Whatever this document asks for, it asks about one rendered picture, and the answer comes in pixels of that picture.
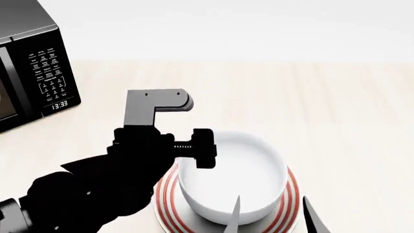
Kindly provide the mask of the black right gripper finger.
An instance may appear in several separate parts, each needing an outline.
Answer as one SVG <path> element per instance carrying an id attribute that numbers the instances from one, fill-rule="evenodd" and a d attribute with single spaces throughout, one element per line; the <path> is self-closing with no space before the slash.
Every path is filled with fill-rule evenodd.
<path id="1" fill-rule="evenodd" d="M 331 233 L 330 230 L 324 225 L 315 209 L 310 204 L 309 199 L 303 197 L 303 214 L 305 217 L 305 223 L 308 233 Z"/>

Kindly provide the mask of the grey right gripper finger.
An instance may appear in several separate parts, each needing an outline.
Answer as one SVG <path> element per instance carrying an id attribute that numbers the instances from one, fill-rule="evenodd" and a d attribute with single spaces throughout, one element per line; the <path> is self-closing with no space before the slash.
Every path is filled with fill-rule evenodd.
<path id="1" fill-rule="evenodd" d="M 240 196 L 238 196 L 229 223 L 225 228 L 224 233 L 238 233 L 240 208 L 241 200 Z"/>

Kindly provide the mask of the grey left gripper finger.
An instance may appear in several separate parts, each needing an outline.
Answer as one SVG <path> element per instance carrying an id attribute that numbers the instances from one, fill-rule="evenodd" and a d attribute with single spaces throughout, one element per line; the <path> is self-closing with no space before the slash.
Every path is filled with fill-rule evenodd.
<path id="1" fill-rule="evenodd" d="M 187 102 L 180 107 L 156 107 L 155 112 L 188 112 L 194 107 L 194 101 L 190 94 L 188 94 Z"/>
<path id="2" fill-rule="evenodd" d="M 157 112 L 190 111 L 190 94 L 183 89 L 129 90 L 125 126 L 152 126 Z"/>

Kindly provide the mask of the white bowl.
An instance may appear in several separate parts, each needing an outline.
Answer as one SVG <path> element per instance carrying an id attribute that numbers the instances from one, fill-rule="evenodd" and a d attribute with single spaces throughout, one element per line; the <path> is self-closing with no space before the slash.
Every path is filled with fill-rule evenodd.
<path id="1" fill-rule="evenodd" d="M 190 208 L 201 217 L 227 225 L 235 204 L 239 224 L 263 219 L 276 207 L 288 182 L 288 167 L 270 143 L 249 133 L 218 131 L 216 165 L 197 168 L 194 159 L 180 159 L 178 180 Z"/>

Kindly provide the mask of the white plate with red rings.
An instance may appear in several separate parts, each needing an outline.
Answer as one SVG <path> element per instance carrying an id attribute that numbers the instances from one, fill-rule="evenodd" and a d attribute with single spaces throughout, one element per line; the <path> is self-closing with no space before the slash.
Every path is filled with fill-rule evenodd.
<path id="1" fill-rule="evenodd" d="M 281 201 L 259 221 L 241 225 L 238 233 L 293 233 L 301 213 L 302 195 L 291 170 Z M 208 221 L 191 209 L 185 200 L 176 162 L 154 188 L 152 203 L 155 215 L 165 233 L 223 233 L 226 228 Z"/>

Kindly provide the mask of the black microwave oven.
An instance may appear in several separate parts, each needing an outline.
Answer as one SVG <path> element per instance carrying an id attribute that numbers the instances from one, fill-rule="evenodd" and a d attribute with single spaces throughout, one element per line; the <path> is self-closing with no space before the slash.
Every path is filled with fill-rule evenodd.
<path id="1" fill-rule="evenodd" d="M 0 133 L 80 103 L 54 20 L 38 0 L 0 0 Z"/>

